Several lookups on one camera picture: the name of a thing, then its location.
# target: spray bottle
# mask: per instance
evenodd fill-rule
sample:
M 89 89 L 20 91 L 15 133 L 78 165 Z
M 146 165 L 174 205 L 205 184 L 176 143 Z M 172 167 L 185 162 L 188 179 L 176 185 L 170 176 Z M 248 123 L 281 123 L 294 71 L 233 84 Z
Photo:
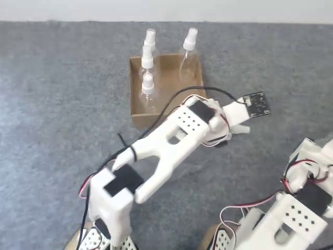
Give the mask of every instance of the spray bottle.
M 145 73 L 152 74 L 154 80 L 159 81 L 159 73 L 154 66 L 154 61 L 151 54 L 151 47 L 148 45 L 144 45 L 142 47 L 141 67 L 139 69 L 139 76 L 142 81 Z
M 188 30 L 187 37 L 185 38 L 183 47 L 180 54 L 180 67 L 179 77 L 180 82 L 193 82 L 195 80 L 196 63 L 198 60 L 198 53 L 195 49 L 196 38 L 198 30 L 196 28 L 190 28 Z
M 158 91 L 154 86 L 153 75 L 146 72 L 143 75 L 142 90 L 139 100 L 143 109 L 143 113 L 155 114 L 158 112 Z

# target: black sensor module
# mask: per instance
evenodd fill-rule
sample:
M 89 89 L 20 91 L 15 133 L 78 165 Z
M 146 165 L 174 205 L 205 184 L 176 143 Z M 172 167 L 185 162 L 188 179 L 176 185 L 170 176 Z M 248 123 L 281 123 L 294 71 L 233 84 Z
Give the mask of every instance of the black sensor module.
M 263 92 L 243 96 L 250 118 L 271 114 L 270 106 Z

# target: wire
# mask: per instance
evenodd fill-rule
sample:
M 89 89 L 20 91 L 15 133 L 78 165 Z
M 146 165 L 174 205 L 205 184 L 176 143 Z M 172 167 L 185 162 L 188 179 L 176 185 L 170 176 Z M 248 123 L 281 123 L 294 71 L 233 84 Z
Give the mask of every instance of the wire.
M 243 215 L 243 218 L 245 218 L 244 210 L 241 208 L 240 211 L 241 211 L 241 214 Z
M 228 209 L 228 208 L 249 208 L 249 207 L 257 207 L 257 206 L 260 206 L 260 205 L 262 205 L 262 204 L 265 204 L 265 203 L 269 202 L 273 197 L 275 197 L 275 195 L 276 195 L 278 192 L 283 192 L 283 191 L 282 191 L 282 190 L 275 191 L 272 195 L 270 195 L 270 196 L 268 196 L 268 197 L 266 197 L 266 198 L 264 198 L 264 199 L 261 199 L 261 200 L 259 200 L 259 201 L 257 201 L 257 202 L 252 202 L 252 203 L 247 203 L 247 204 L 238 204 L 238 205 L 232 205 L 232 206 L 226 206 L 226 207 L 224 207 L 224 208 L 221 210 L 221 212 L 220 212 L 220 221 L 221 221 L 221 223 L 219 224 L 218 228 L 219 228 L 221 225 L 224 225 L 225 228 L 228 228 L 228 229 L 232 232 L 232 234 L 233 234 L 233 238 L 235 239 L 235 240 L 234 240 L 234 246 L 233 246 L 232 249 L 234 249 L 235 246 L 236 246 L 236 243 L 237 243 L 237 236 L 236 236 L 236 232 L 235 232 L 235 230 L 234 230 L 233 228 L 231 228 L 230 226 L 228 226 L 228 225 L 225 223 L 225 221 L 223 220 L 223 212 L 224 212 L 226 209 Z M 215 244 L 216 244 L 216 238 L 217 238 L 217 233 L 214 234 L 214 241 L 213 241 L 213 242 L 215 242 Z
M 138 140 L 139 139 L 142 139 L 143 137 L 145 137 L 146 135 L 148 135 L 151 130 L 153 130 L 153 128 L 159 123 L 159 121 L 161 120 L 164 112 L 166 111 L 166 109 L 168 108 L 168 106 L 171 104 L 171 102 L 181 93 L 185 92 L 185 91 L 188 91 L 188 90 L 214 90 L 214 91 L 217 91 L 217 92 L 220 92 L 222 94 L 225 94 L 226 96 L 228 96 L 230 99 L 234 100 L 235 102 L 239 103 L 239 104 L 244 104 L 246 105 L 246 103 L 242 103 L 240 101 L 238 101 L 233 95 L 231 95 L 231 93 L 225 91 L 225 90 L 222 90 L 222 89 L 219 89 L 218 87 L 208 87 L 208 86 L 190 86 L 190 87 L 187 87 L 187 88 L 184 88 L 184 89 L 181 89 L 179 91 L 177 91 L 170 99 L 169 101 L 167 102 L 167 104 L 165 105 L 165 107 L 162 109 L 161 113 L 159 114 L 159 116 L 156 118 L 155 122 L 144 132 L 142 133 Z
M 85 219 L 86 219 L 87 213 L 88 213 L 89 196 L 90 196 L 90 188 L 88 186 L 87 199 L 85 200 L 85 208 L 84 208 L 84 213 L 83 213 L 82 222 L 81 222 L 80 236 L 79 236 L 78 245 L 76 246 L 76 250 L 79 250 L 80 245 L 81 245 L 81 241 L 82 241 L 82 235 L 83 235 L 83 229 L 84 229 Z
M 300 164 L 300 163 L 316 163 L 316 164 L 318 164 L 316 161 L 314 161 L 314 160 L 309 160 L 309 159 L 297 160 L 297 161 L 293 162 L 291 165 L 288 165 L 288 166 L 287 166 L 287 169 L 285 170 L 285 174 L 284 174 L 284 179 L 286 179 L 286 177 L 287 177 L 287 172 L 290 170 L 290 168 L 291 168 L 291 167 L 294 167 L 294 166 L 296 166 L 296 165 L 298 165 L 298 164 Z

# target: perforated plate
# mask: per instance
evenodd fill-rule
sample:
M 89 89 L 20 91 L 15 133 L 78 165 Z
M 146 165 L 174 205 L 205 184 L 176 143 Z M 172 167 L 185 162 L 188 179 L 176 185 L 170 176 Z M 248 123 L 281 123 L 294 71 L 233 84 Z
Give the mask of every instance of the perforated plate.
M 216 245 L 210 247 L 210 250 L 231 250 L 231 240 L 224 229 L 220 229 L 217 233 Z
M 88 231 L 86 237 L 83 239 L 80 250 L 105 250 L 107 249 L 110 241 L 96 228 L 92 227 Z
M 127 237 L 123 244 L 121 244 L 121 246 L 114 246 L 112 250 L 136 250 L 136 247 L 131 237 Z
M 96 227 L 92 227 L 83 239 L 79 249 L 106 250 L 109 245 L 110 241 Z M 112 250 L 136 250 L 136 247 L 131 237 L 127 237 L 120 246 L 113 246 Z

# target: clear plastic bottle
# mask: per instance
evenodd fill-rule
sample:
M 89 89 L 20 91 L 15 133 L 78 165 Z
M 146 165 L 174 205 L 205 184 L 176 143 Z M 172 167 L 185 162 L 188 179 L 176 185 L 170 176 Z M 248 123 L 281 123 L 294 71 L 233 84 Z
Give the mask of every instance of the clear plastic bottle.
M 154 29 L 148 29 L 146 31 L 146 37 L 144 40 L 144 46 L 149 46 L 151 50 L 151 54 L 153 57 L 154 67 L 157 72 L 160 72 L 160 53 L 156 48 L 156 41 L 155 41 L 156 31 Z
M 195 49 L 198 30 L 190 28 L 185 38 L 180 54 L 179 77 L 181 82 L 189 82 L 195 80 L 195 70 L 198 60 L 198 52 Z
M 159 81 L 159 73 L 154 66 L 151 47 L 147 45 L 142 47 L 141 67 L 139 69 L 139 76 L 142 81 L 145 73 L 152 74 L 155 82 Z
M 145 73 L 143 75 L 142 90 L 139 95 L 143 113 L 158 113 L 158 96 L 158 91 L 154 86 L 153 75 L 149 72 Z

